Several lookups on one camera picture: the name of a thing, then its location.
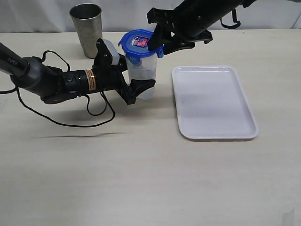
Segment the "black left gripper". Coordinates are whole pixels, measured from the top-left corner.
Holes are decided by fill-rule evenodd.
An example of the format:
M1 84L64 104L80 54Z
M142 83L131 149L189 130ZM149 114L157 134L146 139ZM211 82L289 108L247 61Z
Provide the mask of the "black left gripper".
M95 73L97 80L96 86L100 91L115 90L127 105L134 104L137 96L153 88L156 83L154 79L132 79L129 86L122 74L124 71L127 71L126 57L122 54L119 54L119 62L117 65L94 64L92 71Z

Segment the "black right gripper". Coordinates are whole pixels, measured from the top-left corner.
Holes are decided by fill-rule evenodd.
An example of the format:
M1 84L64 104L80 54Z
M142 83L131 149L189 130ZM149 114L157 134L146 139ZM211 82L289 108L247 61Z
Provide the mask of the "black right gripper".
M211 42L212 34L207 30L209 20L202 10L200 0L185 0L173 10L152 8L147 13L147 20L156 27L148 41L148 50L153 51L163 45L163 53L168 55L192 49L194 42Z

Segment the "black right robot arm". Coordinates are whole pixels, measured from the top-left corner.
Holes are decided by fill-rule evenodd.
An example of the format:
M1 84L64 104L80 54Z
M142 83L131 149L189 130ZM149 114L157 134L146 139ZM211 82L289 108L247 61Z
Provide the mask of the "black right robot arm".
M231 13L234 24L221 25L226 29L238 28L241 22L237 19L236 8L240 5L246 8L252 3L253 0L185 0L174 9L152 8L147 20L156 27L148 41L148 50L163 47L164 55L168 55L192 49L199 41L208 44L213 40L208 31L211 25Z

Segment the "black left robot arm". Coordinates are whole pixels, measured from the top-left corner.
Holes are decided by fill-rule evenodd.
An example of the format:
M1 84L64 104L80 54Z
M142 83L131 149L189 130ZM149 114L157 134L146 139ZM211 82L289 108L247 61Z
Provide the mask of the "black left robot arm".
M0 46L0 70L10 75L19 88L38 95L45 104L58 104L76 97L115 90L128 104L134 104L144 91L155 86L155 79L124 80L125 56L113 44L99 38L91 69L63 71L46 66L44 58L20 57L5 45Z

